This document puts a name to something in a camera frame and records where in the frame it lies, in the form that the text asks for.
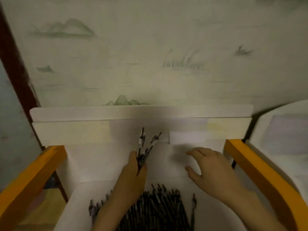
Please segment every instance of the forearm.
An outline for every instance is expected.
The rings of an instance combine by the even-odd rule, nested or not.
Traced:
[[[251,231],[287,231],[282,224],[261,204],[254,192],[245,191],[227,202]]]
[[[114,231],[127,212],[126,207],[116,199],[110,198],[99,210],[92,231]]]

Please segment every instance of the person's right hand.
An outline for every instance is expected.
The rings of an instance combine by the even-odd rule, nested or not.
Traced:
[[[218,151],[197,147],[187,152],[198,163],[201,175],[186,166],[189,178],[210,196],[227,204],[247,193],[227,159]]]

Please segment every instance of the wall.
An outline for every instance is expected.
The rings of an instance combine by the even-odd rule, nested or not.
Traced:
[[[1,0],[43,107],[308,98],[307,0]]]
[[[0,61],[0,192],[41,148]]]

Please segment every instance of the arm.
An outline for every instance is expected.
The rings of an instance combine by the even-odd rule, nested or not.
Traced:
[[[231,208],[252,231],[286,231],[268,212],[257,195],[247,190],[225,157],[209,148],[197,147],[189,152],[198,163],[201,175],[187,166],[188,176],[210,196]]]
[[[99,210],[92,231],[114,231],[128,209],[136,203],[144,191],[147,165],[138,172],[136,152],[129,155],[128,163],[113,188],[109,200]]]

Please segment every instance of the hand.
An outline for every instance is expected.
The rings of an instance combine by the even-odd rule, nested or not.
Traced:
[[[201,175],[186,166],[188,177],[204,192],[228,204],[235,198],[247,194],[227,159],[218,151],[197,147],[187,152],[198,163]]]
[[[110,196],[111,200],[116,200],[117,203],[122,204],[125,212],[137,202],[143,193],[147,171],[148,168],[145,163],[138,172],[136,152],[132,151],[129,154],[128,163],[123,167]]]

